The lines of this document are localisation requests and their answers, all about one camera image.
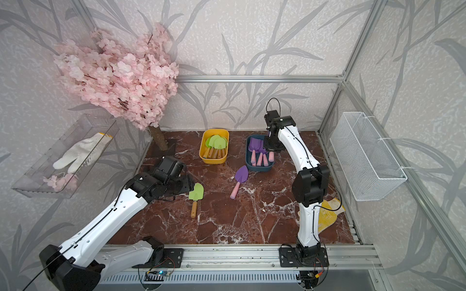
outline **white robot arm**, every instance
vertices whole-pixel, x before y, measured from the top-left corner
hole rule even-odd
[[[280,117],[276,110],[272,110],[264,118],[269,130],[269,137],[264,139],[264,148],[275,152],[286,149],[296,167],[297,176],[292,187],[300,209],[296,259],[300,265],[311,265],[321,253],[319,211],[327,191],[329,169],[321,166],[312,156],[290,116]]]
[[[91,291],[100,281],[127,268],[161,262],[163,244],[153,237],[113,252],[100,249],[153,200],[192,191],[191,177],[180,175],[183,169],[184,163],[167,156],[152,173],[129,180],[118,197],[82,230],[59,247],[48,245],[40,252],[47,278],[60,291]]]

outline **tree trunk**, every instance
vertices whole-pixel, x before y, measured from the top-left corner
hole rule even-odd
[[[160,126],[157,126],[157,127],[149,126],[149,131],[155,143],[157,144],[158,148],[161,151],[168,150],[168,144],[164,138],[164,135],[162,134],[162,131],[160,130]]]

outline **white wire basket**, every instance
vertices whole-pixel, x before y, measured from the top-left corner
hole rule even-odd
[[[407,179],[363,112],[343,112],[330,142],[356,201],[380,200]]]

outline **wall-mounted acrylic shelf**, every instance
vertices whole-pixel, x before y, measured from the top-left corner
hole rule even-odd
[[[89,171],[94,166],[94,162],[86,162],[88,157],[101,155],[106,147],[110,144],[108,138],[115,138],[119,131],[115,119],[92,117],[82,115],[71,128],[60,137],[60,139],[32,166],[13,186],[12,189],[28,197],[45,197],[45,198],[71,198]],[[93,137],[96,133],[103,133],[97,145],[91,150],[79,169],[67,179],[67,182],[61,187],[55,189],[44,181],[44,178],[50,178],[52,175],[59,177],[67,174],[69,165],[63,169],[54,169],[53,164],[60,159],[63,154],[70,149],[75,143]]]

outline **cherry blossom tree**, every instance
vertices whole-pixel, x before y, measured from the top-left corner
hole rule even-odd
[[[102,52],[79,47],[72,40],[59,46],[63,53],[55,57],[55,64],[63,72],[61,82],[69,92],[131,121],[140,130],[152,127],[154,140],[165,150],[158,122],[168,99],[177,93],[178,76],[178,65],[164,51],[169,41],[165,29],[157,25],[151,35],[140,36],[133,51],[102,30],[92,37],[100,38],[97,45]]]

